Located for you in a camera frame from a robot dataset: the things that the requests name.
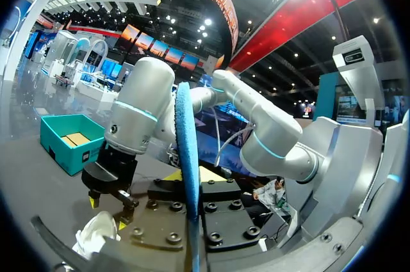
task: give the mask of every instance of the teal box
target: teal box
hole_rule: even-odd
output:
[[[70,147],[63,136],[80,132],[90,141]],[[40,142],[49,155],[69,174],[80,172],[84,165],[97,160],[104,141],[104,128],[87,116],[59,115],[41,118]]]

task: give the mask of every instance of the yellow part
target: yellow part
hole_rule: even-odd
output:
[[[77,145],[74,144],[68,137],[64,136],[61,138],[65,143],[69,145],[69,147],[76,147]]]
[[[118,230],[122,230],[123,228],[126,228],[127,225],[125,225],[123,222],[120,222],[119,226],[118,226]]]
[[[95,200],[91,196],[89,196],[88,198],[90,199],[92,209],[95,209]]]
[[[207,182],[209,180],[214,181],[225,181],[226,179],[209,171],[207,168],[200,166],[199,167],[199,177],[201,178],[201,182]],[[165,177],[163,180],[182,180],[182,172],[181,170],[176,170],[171,175]]]
[[[83,136],[80,132],[68,134],[67,137],[68,139],[70,139],[70,141],[72,141],[77,146],[88,143],[90,141],[85,136]]]

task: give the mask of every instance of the blue wall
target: blue wall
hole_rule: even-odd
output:
[[[332,72],[320,76],[318,99],[313,120],[316,120],[319,116],[332,118],[339,75],[339,72]]]

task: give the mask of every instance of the bolt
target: bolt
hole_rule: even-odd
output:
[[[182,210],[182,203],[180,202],[173,202],[171,206],[169,207],[172,211],[181,211]]]
[[[232,210],[238,210],[242,207],[242,203],[240,200],[233,200],[229,205],[229,208]]]
[[[213,213],[218,209],[218,205],[216,203],[207,203],[205,206],[205,211]]]
[[[117,125],[112,125],[111,126],[111,133],[116,133],[118,131]]]
[[[148,200],[147,208],[156,209],[158,207],[158,203],[156,200]]]
[[[332,241],[332,235],[330,235],[327,232],[324,232],[321,236],[320,236],[320,240],[326,243],[329,243]]]
[[[212,245],[222,244],[222,236],[218,232],[212,232],[208,235],[209,243]]]
[[[245,238],[247,239],[255,239],[259,236],[261,230],[257,226],[250,226],[248,229],[243,233]]]
[[[333,252],[334,252],[336,255],[341,255],[344,251],[345,251],[345,250],[343,249],[343,246],[342,246],[340,243],[336,243],[336,244],[333,246]]]
[[[133,235],[135,237],[141,237],[144,234],[144,229],[140,227],[135,227],[133,231]]]
[[[181,240],[181,237],[176,232],[171,232],[167,237],[167,242],[169,244],[178,244]]]

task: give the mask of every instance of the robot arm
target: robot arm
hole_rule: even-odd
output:
[[[144,154],[151,136],[175,142],[174,73],[152,58],[138,61],[115,101],[106,141],[127,154]],[[316,154],[298,143],[302,128],[292,116],[273,105],[235,75],[213,73],[211,88],[191,90],[193,112],[231,101],[255,129],[240,152],[242,163],[256,175],[280,175],[300,182],[313,177]]]

